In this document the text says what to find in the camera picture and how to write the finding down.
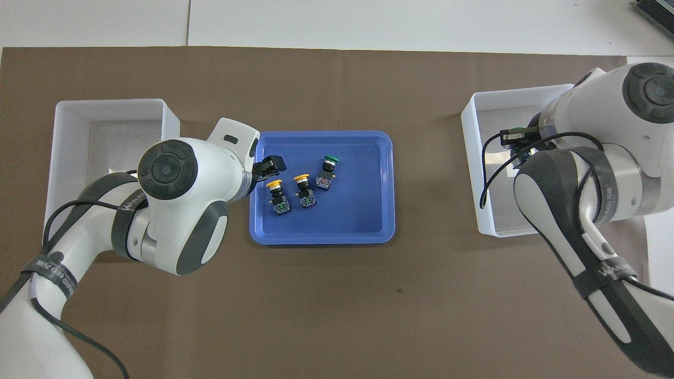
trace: black rubber band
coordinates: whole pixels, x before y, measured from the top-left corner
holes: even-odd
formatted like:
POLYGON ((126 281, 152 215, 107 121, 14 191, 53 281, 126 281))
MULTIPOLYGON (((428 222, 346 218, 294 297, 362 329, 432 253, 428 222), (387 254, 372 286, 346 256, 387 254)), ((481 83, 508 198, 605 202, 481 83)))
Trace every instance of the black rubber band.
POLYGON ((127 249, 127 240, 129 238, 129 230, 133 222, 133 216, 138 210, 148 206, 148 197, 142 189, 137 189, 132 193, 122 204, 117 207, 117 213, 113 220, 113 228, 111 232, 111 241, 113 243, 113 250, 123 257, 137 260, 129 254, 127 249))
POLYGON ((613 219, 618 209, 618 183, 611 163, 606 154, 596 148, 577 146, 570 150, 578 154, 596 175, 601 199, 596 217, 592 221, 596 226, 604 225, 613 219))
POLYGON ((587 299, 611 282, 619 281, 628 276, 637 276, 636 272, 623 258, 616 256, 599 262, 573 278, 574 286, 580 297, 587 299))
POLYGON ((75 293, 75 288, 78 286, 78 280, 75 279, 72 272, 68 270, 68 267, 46 255, 39 254, 35 256, 35 258, 21 270, 22 274, 24 272, 35 272, 48 279, 60 288, 61 292, 65 295, 66 300, 70 299, 73 293, 75 293))

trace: blue tray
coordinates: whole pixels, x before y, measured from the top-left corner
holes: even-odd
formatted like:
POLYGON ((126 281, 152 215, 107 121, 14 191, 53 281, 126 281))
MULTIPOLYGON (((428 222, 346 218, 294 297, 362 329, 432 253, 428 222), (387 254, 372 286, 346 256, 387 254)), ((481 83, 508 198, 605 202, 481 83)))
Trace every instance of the blue tray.
POLYGON ((396 230, 393 143, 383 132, 263 132, 255 159, 280 155, 282 179, 292 210, 276 214, 269 189, 259 184, 250 195, 250 233, 263 245, 384 243, 396 230), (315 186, 323 156, 339 158, 330 190, 315 186), (309 174, 316 205, 302 208, 293 177, 309 174))

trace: brown surface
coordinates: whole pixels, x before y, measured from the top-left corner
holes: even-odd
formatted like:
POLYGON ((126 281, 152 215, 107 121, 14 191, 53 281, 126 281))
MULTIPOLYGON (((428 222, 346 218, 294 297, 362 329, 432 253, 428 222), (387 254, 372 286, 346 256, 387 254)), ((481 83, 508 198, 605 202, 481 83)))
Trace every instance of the brown surface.
MULTIPOLYGON (((222 116, 261 131, 388 133, 397 230, 376 246, 268 248, 250 238, 244 200, 230 208, 219 253, 195 274, 99 259, 64 320, 110 347, 134 378, 644 378, 540 237, 478 233, 459 116, 476 91, 574 82, 592 67, 623 63, 473 53, 5 48, 0 291, 38 251, 56 103, 163 98, 183 136, 207 137, 222 116)), ((627 250, 645 250, 640 219, 618 230, 627 250)), ((97 378, 118 377, 102 354, 75 346, 97 378)))

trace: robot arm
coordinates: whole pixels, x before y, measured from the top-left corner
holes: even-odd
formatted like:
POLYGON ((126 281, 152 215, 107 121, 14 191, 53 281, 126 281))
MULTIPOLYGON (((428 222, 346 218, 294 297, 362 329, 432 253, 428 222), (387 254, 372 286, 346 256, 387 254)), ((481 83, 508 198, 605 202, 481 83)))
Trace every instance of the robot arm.
POLYGON ((113 173, 87 187, 45 244, 44 255, 28 267, 37 274, 28 283, 18 282, 11 299, 0 301, 0 377, 91 378, 63 331, 36 310, 60 319, 77 283, 103 251, 177 275, 207 263, 224 236, 226 205, 285 170, 279 156, 253 163, 258 138, 257 130, 221 119, 206 141, 177 138, 148 149, 138 180, 113 173), (91 202, 114 206, 84 204, 91 202))
POLYGON ((534 119, 542 138, 584 132, 607 142, 604 151, 564 138, 557 145, 568 148, 532 155, 514 183, 522 214, 618 347, 668 378, 674 297, 639 283, 596 226, 672 207, 673 84, 674 69, 655 63, 593 71, 534 119))

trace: white storage box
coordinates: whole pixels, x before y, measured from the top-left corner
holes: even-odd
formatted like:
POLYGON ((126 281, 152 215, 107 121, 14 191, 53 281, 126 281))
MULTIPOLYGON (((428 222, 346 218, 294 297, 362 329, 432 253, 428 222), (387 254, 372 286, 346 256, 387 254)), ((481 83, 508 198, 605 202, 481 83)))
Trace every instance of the white storage box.
MULTIPOLYGON (((503 170, 489 186, 484 209, 479 200, 483 189, 482 145, 489 137, 503 129, 526 127, 538 112, 552 100, 573 88, 573 84, 521 88, 493 92, 477 92, 461 112, 468 170, 472 185, 473 204, 480 233, 496 237, 511 237, 536 233, 515 203, 513 182, 517 170, 503 170)), ((487 148, 487 179, 510 158, 510 151, 502 148, 499 139, 487 148)))
MULTIPOLYGON (((61 101, 56 106, 45 222, 93 181, 134 170, 153 144, 180 136, 180 121, 160 98, 61 101)), ((65 220, 65 211, 51 228, 65 220)))

